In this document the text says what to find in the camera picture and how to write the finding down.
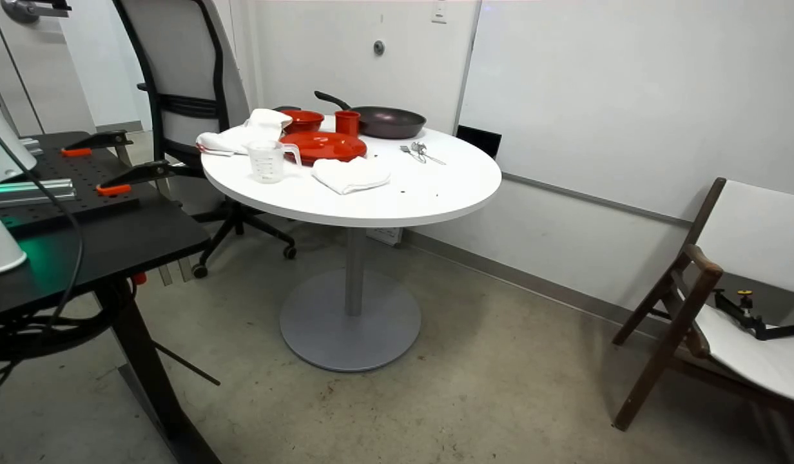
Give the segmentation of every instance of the black office chair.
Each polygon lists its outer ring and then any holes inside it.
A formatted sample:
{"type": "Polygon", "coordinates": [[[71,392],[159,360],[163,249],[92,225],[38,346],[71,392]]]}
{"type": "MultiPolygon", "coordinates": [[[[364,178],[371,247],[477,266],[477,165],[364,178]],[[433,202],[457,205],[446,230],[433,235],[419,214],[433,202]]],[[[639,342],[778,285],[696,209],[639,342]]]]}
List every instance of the black office chair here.
{"type": "MultiPolygon", "coordinates": [[[[175,158],[179,174],[205,178],[197,136],[224,131],[247,118],[247,98],[239,69],[223,31],[211,0],[114,0],[121,24],[134,44],[152,113],[156,160],[175,158]]],[[[206,276],[206,263],[223,239],[234,230],[259,227],[286,243],[283,258],[295,258],[295,239],[260,221],[254,209],[223,202],[215,212],[197,214],[198,221],[224,220],[211,245],[194,266],[206,276]]]]}

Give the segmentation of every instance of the frying pan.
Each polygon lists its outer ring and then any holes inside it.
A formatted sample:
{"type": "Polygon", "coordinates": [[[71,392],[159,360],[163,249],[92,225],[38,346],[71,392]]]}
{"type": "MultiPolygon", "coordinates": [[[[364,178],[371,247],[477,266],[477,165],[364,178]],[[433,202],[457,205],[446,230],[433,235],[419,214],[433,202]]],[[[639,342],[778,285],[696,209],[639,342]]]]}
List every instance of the frying pan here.
{"type": "Polygon", "coordinates": [[[341,109],[352,109],[361,113],[361,134],[377,136],[377,140],[412,140],[426,118],[412,110],[403,109],[386,109],[386,105],[349,105],[345,100],[314,91],[314,98],[330,100],[341,109]]]}

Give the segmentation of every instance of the table pedestal base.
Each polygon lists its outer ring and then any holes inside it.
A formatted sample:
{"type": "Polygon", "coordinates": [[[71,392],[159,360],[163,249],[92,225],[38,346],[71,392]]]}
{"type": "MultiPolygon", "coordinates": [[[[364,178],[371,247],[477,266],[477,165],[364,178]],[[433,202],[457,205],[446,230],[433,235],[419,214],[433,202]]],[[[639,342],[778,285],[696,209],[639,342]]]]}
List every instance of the table pedestal base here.
{"type": "Polygon", "coordinates": [[[286,299],[281,332],[290,347],[330,372],[371,372],[399,359],[421,332],[416,299],[393,279],[364,270],[361,312],[349,312],[345,272],[304,280],[286,299]]]}

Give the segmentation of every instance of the chair backrest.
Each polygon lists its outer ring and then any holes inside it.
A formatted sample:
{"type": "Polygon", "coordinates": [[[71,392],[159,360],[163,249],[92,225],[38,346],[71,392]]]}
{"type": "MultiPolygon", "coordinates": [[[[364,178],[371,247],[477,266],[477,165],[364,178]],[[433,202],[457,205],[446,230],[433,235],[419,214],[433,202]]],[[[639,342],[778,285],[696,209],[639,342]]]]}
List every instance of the chair backrest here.
{"type": "Polygon", "coordinates": [[[197,136],[247,118],[247,98],[211,0],[114,0],[134,44],[156,123],[156,158],[197,165],[197,136]]]}
{"type": "Polygon", "coordinates": [[[696,245],[727,272],[794,290],[794,192],[724,180],[696,245]]]}

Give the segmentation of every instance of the white towel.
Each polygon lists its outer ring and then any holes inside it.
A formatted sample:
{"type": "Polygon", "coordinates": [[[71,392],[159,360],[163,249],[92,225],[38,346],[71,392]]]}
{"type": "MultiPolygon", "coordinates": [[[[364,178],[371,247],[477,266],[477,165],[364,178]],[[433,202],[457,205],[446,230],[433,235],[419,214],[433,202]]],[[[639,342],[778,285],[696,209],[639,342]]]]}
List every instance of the white towel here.
{"type": "Polygon", "coordinates": [[[318,160],[314,178],[341,195],[352,191],[370,191],[389,182],[389,172],[375,158],[357,158],[352,163],[318,160]]]}
{"type": "Polygon", "coordinates": [[[243,125],[233,125],[223,134],[205,131],[197,136],[197,145],[205,155],[247,155],[250,147],[274,147],[286,123],[292,123],[292,116],[255,109],[243,125]]]}

